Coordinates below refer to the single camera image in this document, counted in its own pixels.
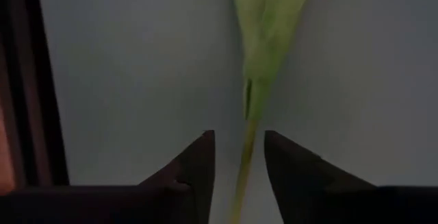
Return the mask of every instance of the white wall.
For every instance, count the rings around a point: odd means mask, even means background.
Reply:
[[[240,163],[231,0],[41,0],[73,184],[136,184],[216,130],[211,223]],[[309,0],[262,129],[375,184],[438,185],[436,0]],[[262,133],[243,223],[280,223]]]

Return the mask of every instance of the dark wooden frame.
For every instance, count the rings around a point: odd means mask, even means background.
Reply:
[[[68,185],[39,0],[0,0],[0,103],[16,185]]]

